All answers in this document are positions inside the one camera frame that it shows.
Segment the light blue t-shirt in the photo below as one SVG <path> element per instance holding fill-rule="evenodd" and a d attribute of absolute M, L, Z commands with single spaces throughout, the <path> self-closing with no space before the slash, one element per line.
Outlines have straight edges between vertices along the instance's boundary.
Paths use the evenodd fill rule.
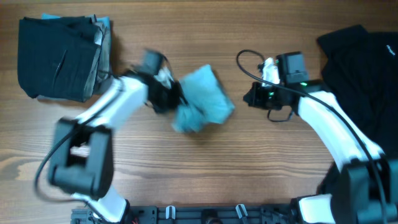
<path fill-rule="evenodd" d="M 179 80 L 186 99 L 175 112 L 172 127 L 178 133 L 198 133 L 207 124 L 223 124 L 235 109 L 211 65 L 207 64 Z"/>

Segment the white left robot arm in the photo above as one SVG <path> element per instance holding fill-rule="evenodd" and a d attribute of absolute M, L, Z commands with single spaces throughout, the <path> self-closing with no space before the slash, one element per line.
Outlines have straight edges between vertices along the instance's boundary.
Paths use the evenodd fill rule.
<path fill-rule="evenodd" d="M 54 144 L 43 160 L 47 181 L 83 202 L 99 223 L 131 223 L 128 200 L 112 186 L 113 134 L 141 106 L 151 102 L 158 113 L 185 102 L 179 82 L 148 73 L 128 72 L 113 80 L 106 93 L 75 119 L 61 118 Z"/>

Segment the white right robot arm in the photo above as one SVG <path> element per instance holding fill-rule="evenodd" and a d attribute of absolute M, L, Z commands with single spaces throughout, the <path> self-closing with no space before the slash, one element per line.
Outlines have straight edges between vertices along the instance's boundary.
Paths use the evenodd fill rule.
<path fill-rule="evenodd" d="M 287 86 L 253 82 L 243 100 L 267 111 L 291 107 L 333 157 L 317 193 L 291 201 L 289 223 L 397 221 L 397 159 L 355 126 L 321 80 Z"/>

